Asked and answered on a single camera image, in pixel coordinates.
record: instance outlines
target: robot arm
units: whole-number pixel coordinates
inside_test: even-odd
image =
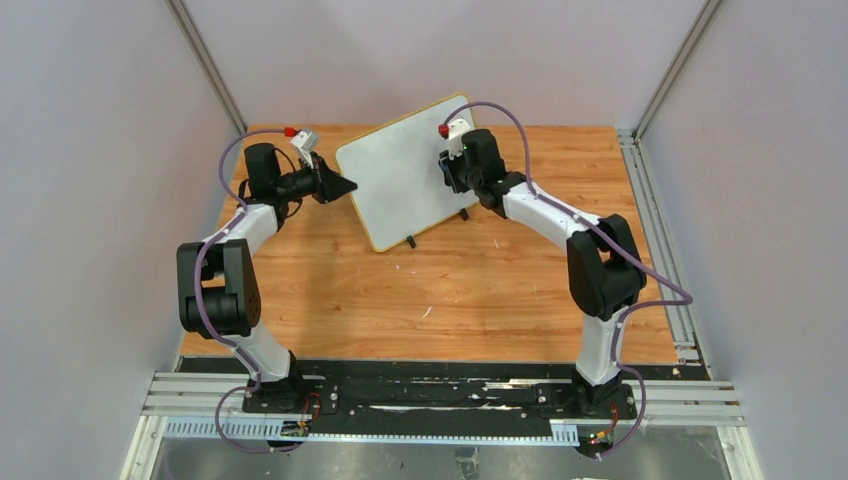
[[[446,186],[454,193],[473,190],[483,207],[530,227],[567,255],[569,289],[584,313],[582,345],[573,380],[581,389],[587,408],[607,401],[620,384],[615,358],[621,348],[616,339],[621,334],[615,332],[623,325],[619,325],[618,318],[636,303],[646,278],[588,231],[578,218],[600,227],[638,259],[627,222],[618,215],[601,218],[554,200],[572,212],[568,215],[542,200],[538,194],[544,192],[538,186],[534,194],[523,174],[506,170],[489,130],[472,129],[457,119],[441,128],[440,133],[447,143],[439,158]],[[609,252],[609,259],[603,260],[601,252]]]
[[[300,154],[300,168],[282,174],[276,147],[270,143],[251,145],[245,149],[250,196],[243,198],[246,208],[235,213],[240,222],[209,249],[201,269],[201,280],[223,277],[223,286],[202,288],[204,306],[213,327],[246,353],[253,364],[242,356],[239,360],[253,381],[261,379],[266,392],[274,392],[277,400],[292,404],[303,398],[302,375],[297,359],[280,345],[262,323],[262,304],[251,258],[259,247],[276,234],[289,217],[289,204],[300,203],[309,195],[319,203],[329,203],[357,188],[332,171],[323,158],[312,151],[318,136],[308,129],[293,132],[291,143]],[[194,289],[194,264],[201,242],[186,243],[177,250],[177,278],[180,300],[180,322],[187,332],[213,338],[197,309]]]

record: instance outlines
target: vertical metal pole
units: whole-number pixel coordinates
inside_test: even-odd
[[[203,73],[206,74],[206,79],[209,80],[209,84],[218,97],[218,101],[224,107],[224,112],[233,124],[233,128],[239,134],[245,133],[247,131],[247,123],[244,121],[244,117],[242,117],[233,96],[227,89],[227,85],[224,83],[218,67],[215,66],[215,62],[212,60],[206,44],[203,43],[203,38],[200,36],[200,32],[197,30],[197,26],[195,26],[194,20],[192,20],[185,3],[183,0],[165,0],[165,3],[168,4],[168,8],[174,14],[174,20],[179,25],[183,35],[185,35],[186,41],[188,41],[191,50],[194,52],[194,56],[197,58],[198,63],[200,63]]]
[[[637,142],[639,142],[642,137],[645,136],[645,133],[647,133],[648,128],[657,116],[657,112],[663,102],[665,102],[666,97],[668,97],[669,92],[671,92],[672,87],[674,87],[674,84],[680,77],[680,73],[683,71],[683,68],[692,56],[692,52],[695,50],[695,47],[698,46],[698,43],[700,43],[701,38],[704,36],[704,32],[706,32],[707,27],[709,27],[710,23],[712,23],[718,8],[723,2],[724,0],[707,0],[704,3],[704,6],[701,8],[701,12],[698,13],[698,18],[695,19],[695,23],[686,35],[686,39],[677,51],[677,55],[675,55],[674,60],[672,60],[671,65],[665,72],[665,76],[662,81],[660,81],[659,87],[657,87],[656,92],[654,92],[654,96],[648,103],[645,113],[643,113],[642,117],[639,119],[639,124],[636,126],[633,134],[633,138]]]

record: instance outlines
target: white wall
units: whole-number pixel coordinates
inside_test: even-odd
[[[0,5],[3,478],[116,478],[233,135],[162,1]]]
[[[703,0],[186,4],[248,123],[384,123],[464,91],[529,124],[631,128]]]
[[[725,2],[645,141],[769,479],[844,478],[848,3]]]

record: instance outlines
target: wooden table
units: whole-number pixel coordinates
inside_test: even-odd
[[[256,125],[265,128],[270,125]],[[314,125],[316,151],[335,169],[341,143],[368,131]],[[493,127],[507,168],[523,171],[513,127]],[[612,128],[529,127],[536,182],[585,211],[618,213],[650,260],[616,133]],[[294,158],[288,139],[256,135]],[[281,159],[281,168],[288,166]],[[246,178],[243,157],[233,189]],[[224,206],[221,223],[235,202]],[[455,217],[399,245],[374,252],[350,197],[329,205],[307,199],[301,211],[253,258],[262,319],[299,357],[573,362],[582,312],[571,300],[565,255],[527,227],[479,205],[470,220]],[[649,280],[641,299],[658,298]],[[188,334],[183,354],[219,354],[214,341]],[[627,362],[675,362],[661,308],[634,314]]]

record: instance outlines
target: wooden tabletop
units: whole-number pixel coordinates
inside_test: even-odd
[[[336,148],[370,130],[312,128],[322,137],[316,151],[334,169]],[[515,128],[491,129],[507,168],[524,171]],[[527,133],[536,183],[584,211],[624,216],[649,262],[615,130],[528,127]],[[256,135],[247,144],[258,142],[274,143],[295,158],[281,135]],[[234,190],[244,178],[241,157]],[[229,199],[221,224],[234,210]],[[299,357],[575,361],[583,315],[568,291],[564,253],[479,205],[469,214],[467,222],[455,217],[422,233],[414,250],[399,245],[376,253],[349,196],[329,205],[307,199],[253,258],[263,321]],[[657,298],[649,280],[640,300]],[[627,362],[675,362],[664,310],[635,313],[623,350]],[[226,349],[187,334],[182,353]]]

